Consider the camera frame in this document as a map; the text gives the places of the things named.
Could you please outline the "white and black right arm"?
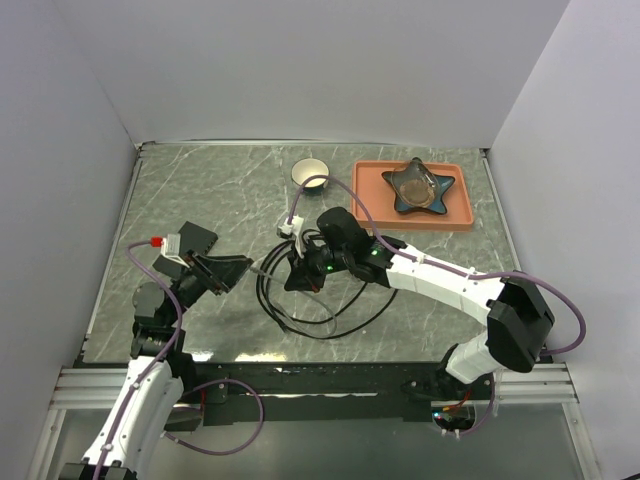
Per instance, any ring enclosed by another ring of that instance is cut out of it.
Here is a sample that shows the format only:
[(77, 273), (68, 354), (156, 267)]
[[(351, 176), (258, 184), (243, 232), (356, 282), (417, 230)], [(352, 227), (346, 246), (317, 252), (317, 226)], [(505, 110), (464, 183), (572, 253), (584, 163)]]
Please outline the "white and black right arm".
[(292, 241), (289, 291), (320, 290), (327, 275), (347, 271), (366, 282), (408, 291), (448, 305), (476, 320), (483, 332), (453, 345), (429, 383), (456, 399), (480, 377), (499, 369), (530, 372), (554, 323), (536, 284), (516, 272), (485, 278), (474, 269), (441, 262), (415, 247), (362, 228), (342, 207), (317, 220), (323, 245), (303, 238), (303, 219), (294, 216), (278, 228)]

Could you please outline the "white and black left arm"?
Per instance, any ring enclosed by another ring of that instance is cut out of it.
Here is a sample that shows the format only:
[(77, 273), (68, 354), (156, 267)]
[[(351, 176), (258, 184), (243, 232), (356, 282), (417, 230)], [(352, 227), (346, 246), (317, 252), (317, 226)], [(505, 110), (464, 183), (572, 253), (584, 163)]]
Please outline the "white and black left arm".
[(98, 435), (78, 463), (65, 464), (61, 479), (144, 479), (152, 454), (178, 402), (198, 389), (193, 357), (183, 351), (183, 316), (207, 291), (227, 293), (249, 270), (244, 255), (211, 257), (189, 252), (181, 276), (164, 282), (133, 254), (149, 278), (134, 294), (134, 338), (126, 376)]

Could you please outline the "black network switch box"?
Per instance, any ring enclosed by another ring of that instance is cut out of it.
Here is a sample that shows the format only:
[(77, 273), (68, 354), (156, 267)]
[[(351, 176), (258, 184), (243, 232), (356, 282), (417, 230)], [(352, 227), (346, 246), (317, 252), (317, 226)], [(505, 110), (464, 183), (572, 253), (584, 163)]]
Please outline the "black network switch box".
[[(178, 234), (181, 235), (180, 255), (184, 255), (190, 250), (201, 255), (207, 255), (218, 240), (218, 235), (215, 232), (189, 221), (182, 225), (178, 230)], [(158, 256), (154, 261), (153, 268), (171, 280), (178, 279), (184, 270), (182, 265), (170, 261), (162, 255)]]

